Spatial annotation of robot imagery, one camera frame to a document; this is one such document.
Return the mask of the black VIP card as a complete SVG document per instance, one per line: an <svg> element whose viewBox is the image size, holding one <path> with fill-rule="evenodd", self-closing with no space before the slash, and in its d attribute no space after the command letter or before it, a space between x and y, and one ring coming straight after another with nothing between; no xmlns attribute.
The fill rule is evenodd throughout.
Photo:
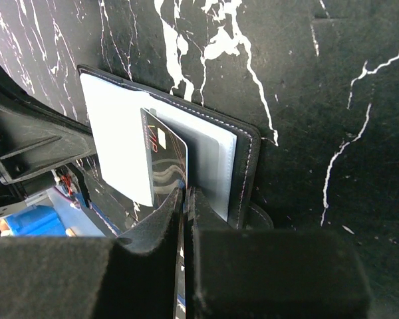
<svg viewBox="0 0 399 319"><path fill-rule="evenodd" d="M145 108L140 113L152 187L152 207L157 209L174 189L186 190L188 147L153 113Z"/></svg>

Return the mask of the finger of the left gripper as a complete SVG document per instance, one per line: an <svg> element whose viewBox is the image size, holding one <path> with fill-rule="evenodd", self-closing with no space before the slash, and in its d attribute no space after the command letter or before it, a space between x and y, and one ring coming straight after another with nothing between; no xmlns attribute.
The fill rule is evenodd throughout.
<svg viewBox="0 0 399 319"><path fill-rule="evenodd" d="M0 180L12 184L96 153L92 130L22 89L0 65Z"/></svg>

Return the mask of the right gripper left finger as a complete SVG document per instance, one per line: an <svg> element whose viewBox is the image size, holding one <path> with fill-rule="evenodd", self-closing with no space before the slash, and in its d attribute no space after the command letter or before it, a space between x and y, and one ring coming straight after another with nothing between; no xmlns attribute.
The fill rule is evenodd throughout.
<svg viewBox="0 0 399 319"><path fill-rule="evenodd" d="M0 237L0 318L173 318L182 205L115 239Z"/></svg>

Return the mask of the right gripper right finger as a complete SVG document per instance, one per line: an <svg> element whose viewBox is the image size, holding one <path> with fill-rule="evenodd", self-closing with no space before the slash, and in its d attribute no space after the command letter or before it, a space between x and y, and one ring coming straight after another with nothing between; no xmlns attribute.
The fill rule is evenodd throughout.
<svg viewBox="0 0 399 319"><path fill-rule="evenodd" d="M233 229L190 188L185 206L188 318L367 318L363 265L328 231Z"/></svg>

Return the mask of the black leather card holder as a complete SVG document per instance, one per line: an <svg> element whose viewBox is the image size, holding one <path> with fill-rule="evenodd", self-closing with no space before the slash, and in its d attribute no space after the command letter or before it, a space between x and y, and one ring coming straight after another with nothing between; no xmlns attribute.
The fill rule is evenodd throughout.
<svg viewBox="0 0 399 319"><path fill-rule="evenodd" d="M158 208L176 187L196 187L236 229L272 228L251 201L261 134L251 124L90 66L78 73L104 182Z"/></svg>

